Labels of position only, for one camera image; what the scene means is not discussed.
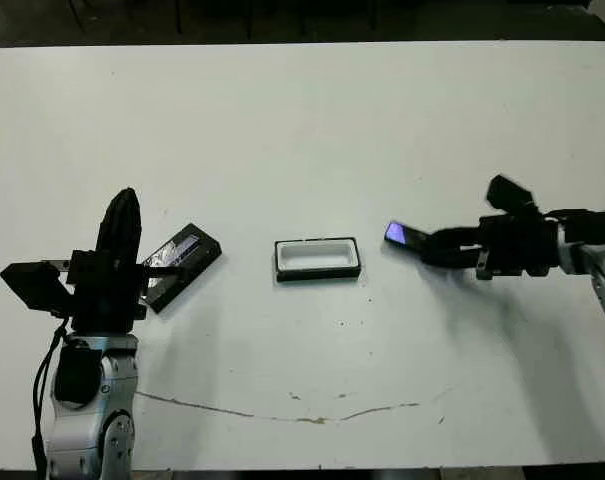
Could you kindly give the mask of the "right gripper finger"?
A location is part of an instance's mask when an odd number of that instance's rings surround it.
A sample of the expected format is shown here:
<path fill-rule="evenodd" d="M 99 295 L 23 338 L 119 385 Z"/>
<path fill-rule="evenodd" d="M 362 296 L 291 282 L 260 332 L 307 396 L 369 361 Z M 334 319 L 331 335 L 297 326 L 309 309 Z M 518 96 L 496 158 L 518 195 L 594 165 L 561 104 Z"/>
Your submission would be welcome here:
<path fill-rule="evenodd" d="M 480 252 L 479 246 L 471 248 L 424 247 L 420 258 L 423 263 L 438 268 L 475 268 Z"/>
<path fill-rule="evenodd" d="M 450 227 L 437 230 L 426 238 L 427 246 L 475 246 L 480 245 L 477 227 Z"/>

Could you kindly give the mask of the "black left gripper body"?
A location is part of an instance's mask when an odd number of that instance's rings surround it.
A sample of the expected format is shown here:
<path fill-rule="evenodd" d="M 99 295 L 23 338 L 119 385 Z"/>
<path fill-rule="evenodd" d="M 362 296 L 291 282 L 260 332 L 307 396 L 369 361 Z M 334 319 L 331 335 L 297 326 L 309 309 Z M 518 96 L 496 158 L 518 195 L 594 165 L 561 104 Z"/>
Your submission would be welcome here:
<path fill-rule="evenodd" d="M 153 267 L 108 251 L 75 250 L 68 260 L 44 260 L 52 276 L 45 310 L 73 320 L 74 330 L 130 330 L 146 316 L 140 304 L 152 278 L 185 276 L 183 267 Z"/>

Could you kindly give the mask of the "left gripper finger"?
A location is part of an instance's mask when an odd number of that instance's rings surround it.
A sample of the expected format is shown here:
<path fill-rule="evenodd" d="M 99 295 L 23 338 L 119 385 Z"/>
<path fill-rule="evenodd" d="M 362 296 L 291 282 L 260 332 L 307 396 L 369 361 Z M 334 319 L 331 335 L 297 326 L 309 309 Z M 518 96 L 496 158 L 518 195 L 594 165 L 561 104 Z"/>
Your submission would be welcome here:
<path fill-rule="evenodd" d="M 142 232 L 140 205 L 133 188 L 126 189 L 125 195 L 125 240 L 126 256 L 136 258 Z"/>
<path fill-rule="evenodd" d="M 115 250 L 122 240 L 122 220 L 127 202 L 127 190 L 121 190 L 109 203 L 100 223 L 97 250 Z"/>

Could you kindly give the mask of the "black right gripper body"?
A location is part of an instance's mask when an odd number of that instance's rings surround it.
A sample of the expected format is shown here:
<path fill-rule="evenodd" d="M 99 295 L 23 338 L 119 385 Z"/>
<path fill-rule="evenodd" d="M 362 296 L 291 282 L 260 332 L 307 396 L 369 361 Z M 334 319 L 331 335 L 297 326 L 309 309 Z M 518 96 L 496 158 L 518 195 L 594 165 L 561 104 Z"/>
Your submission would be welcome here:
<path fill-rule="evenodd" d="M 495 276 L 547 276 L 559 266 L 558 224 L 541 215 L 496 215 L 480 218 L 481 246 L 476 265 L 478 280 Z"/>

